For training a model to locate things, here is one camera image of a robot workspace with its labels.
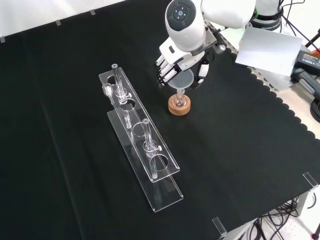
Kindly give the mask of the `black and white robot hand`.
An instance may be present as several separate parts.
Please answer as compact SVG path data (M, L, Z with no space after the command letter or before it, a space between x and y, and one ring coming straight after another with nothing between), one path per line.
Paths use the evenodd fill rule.
M194 76L195 85L201 85L206 79L210 66L207 58L208 51L192 55L189 51L180 50L170 37L160 45L159 50L160 57L155 61L154 66L160 85L168 85L179 73L190 70L194 66L197 66Z

